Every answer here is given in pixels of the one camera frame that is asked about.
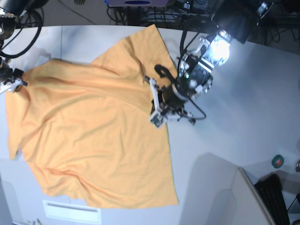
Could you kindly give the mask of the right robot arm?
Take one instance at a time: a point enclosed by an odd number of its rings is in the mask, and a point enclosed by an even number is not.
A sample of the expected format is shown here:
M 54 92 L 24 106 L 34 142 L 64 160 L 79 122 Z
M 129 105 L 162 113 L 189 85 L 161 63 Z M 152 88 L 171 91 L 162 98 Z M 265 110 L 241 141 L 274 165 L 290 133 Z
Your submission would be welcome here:
M 46 0 L 2 0 L 0 2 L 0 92 L 1 94 L 9 92 L 18 92 L 28 83 L 23 80 L 23 71 L 20 69 L 12 69 L 9 61 L 24 55 L 36 42 L 44 25 L 43 15 L 37 12 L 38 8 L 43 7 L 47 3 Z M 23 29 L 29 25 L 30 18 L 34 18 L 37 25 L 37 32 L 29 45 L 17 54 L 6 54 L 3 49 L 6 47 L 4 41 L 9 39 L 16 28 L 16 19 L 26 17 L 26 21 L 21 24 Z

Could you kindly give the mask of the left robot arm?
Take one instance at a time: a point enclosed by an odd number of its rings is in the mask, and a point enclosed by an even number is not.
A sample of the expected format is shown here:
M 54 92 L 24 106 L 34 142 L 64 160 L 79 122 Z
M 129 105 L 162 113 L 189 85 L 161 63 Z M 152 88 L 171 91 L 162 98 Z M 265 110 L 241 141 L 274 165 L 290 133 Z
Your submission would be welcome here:
M 225 0 L 215 11 L 211 22 L 215 30 L 207 36 L 198 37 L 198 45 L 190 49 L 185 43 L 188 29 L 200 27 L 200 17 L 193 16 L 187 21 L 180 39 L 180 56 L 177 74 L 162 65 L 156 65 L 155 71 L 171 83 L 166 87 L 158 87 L 154 79 L 149 84 L 153 101 L 168 106 L 179 106 L 207 92 L 213 83 L 212 71 L 225 64 L 230 56 L 232 41 L 246 43 L 250 35 L 258 28 L 276 30 L 270 34 L 270 41 L 279 38 L 282 32 L 299 29 L 300 2 L 298 0 L 281 0 L 286 10 L 283 16 L 272 16 L 271 7 L 274 2 L 263 0 Z

